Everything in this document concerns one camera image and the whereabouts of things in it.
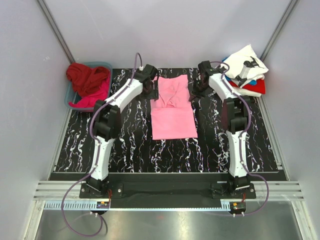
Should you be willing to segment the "pink t-shirt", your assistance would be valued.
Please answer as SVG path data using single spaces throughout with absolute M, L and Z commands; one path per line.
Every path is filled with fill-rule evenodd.
M 189 101 L 188 76 L 160 77 L 158 95 L 158 100 L 150 101 L 152 139 L 197 138 L 195 117 Z

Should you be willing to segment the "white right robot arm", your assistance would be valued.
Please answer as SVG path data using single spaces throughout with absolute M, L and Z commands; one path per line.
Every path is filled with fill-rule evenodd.
M 232 198 L 239 198 L 250 187 L 246 160 L 246 135 L 251 122 L 249 96 L 242 96 L 227 81 L 225 73 L 229 65 L 215 61 L 212 67 L 209 60 L 198 64 L 198 76 L 193 79 L 189 101 L 202 98 L 204 92 L 211 88 L 222 101 L 221 124 L 226 131 L 229 142 L 230 164 L 227 183 L 218 194 L 228 194 Z

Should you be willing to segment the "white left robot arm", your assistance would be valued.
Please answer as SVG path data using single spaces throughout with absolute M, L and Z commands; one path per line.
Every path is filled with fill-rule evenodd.
M 85 179 L 95 197 L 103 198 L 109 191 L 109 162 L 114 141 L 121 133 L 122 111 L 136 97 L 157 100 L 158 79 L 158 69 L 147 64 L 135 71 L 114 95 L 96 101 L 90 123 L 90 135 L 95 144 L 93 161 Z

